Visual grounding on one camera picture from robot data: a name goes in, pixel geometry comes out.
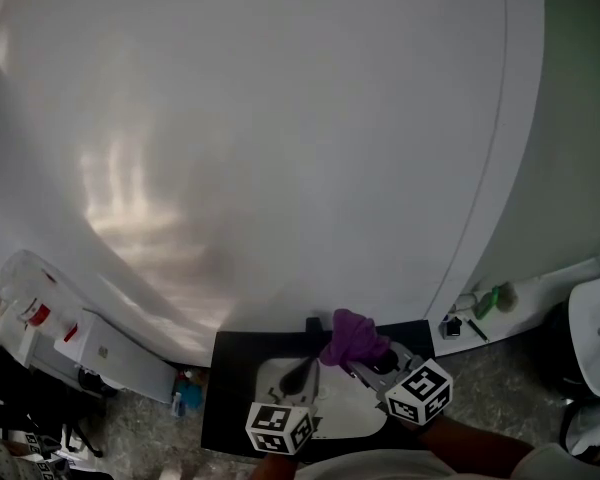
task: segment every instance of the marble floor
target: marble floor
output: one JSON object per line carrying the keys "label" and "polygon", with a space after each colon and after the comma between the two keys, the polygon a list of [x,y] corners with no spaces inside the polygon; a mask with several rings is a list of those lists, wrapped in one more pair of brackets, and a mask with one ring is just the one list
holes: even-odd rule
{"label": "marble floor", "polygon": [[[556,441],[566,404],[537,376],[536,343],[532,332],[441,358],[455,379],[445,413],[533,445]],[[174,419],[167,406],[133,393],[120,393],[107,410],[93,438],[105,453],[98,467],[116,480],[241,479],[253,468],[254,461],[200,448],[201,412]]]}

